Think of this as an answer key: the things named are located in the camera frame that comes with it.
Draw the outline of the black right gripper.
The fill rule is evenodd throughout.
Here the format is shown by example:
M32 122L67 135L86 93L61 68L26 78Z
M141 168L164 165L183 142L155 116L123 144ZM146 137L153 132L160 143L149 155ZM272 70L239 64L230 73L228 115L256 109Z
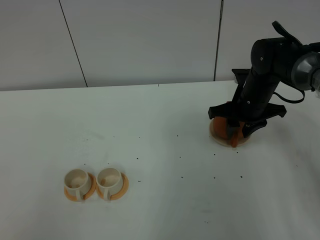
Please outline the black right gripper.
M242 135L248 138L255 131L267 125L267 119L275 116L284 117L286 108L284 105L269 103L280 79L270 74L257 74L253 69L234 69L236 77L241 73L247 76L240 81L233 95L232 101L211 106L208 110L210 119L215 117L227 118L226 135L232 138L244 122Z

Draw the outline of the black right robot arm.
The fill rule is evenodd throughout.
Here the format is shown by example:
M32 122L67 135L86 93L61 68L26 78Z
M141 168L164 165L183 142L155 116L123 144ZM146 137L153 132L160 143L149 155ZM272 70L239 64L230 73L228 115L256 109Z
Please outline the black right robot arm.
M222 117L227 132L244 123L246 138L267 125L267 120L287 113L283 105L270 103L280 82L298 90L320 90L320 44L299 45L284 38L257 40L251 49L251 68L233 69L238 86L232 101L211 106L210 119Z

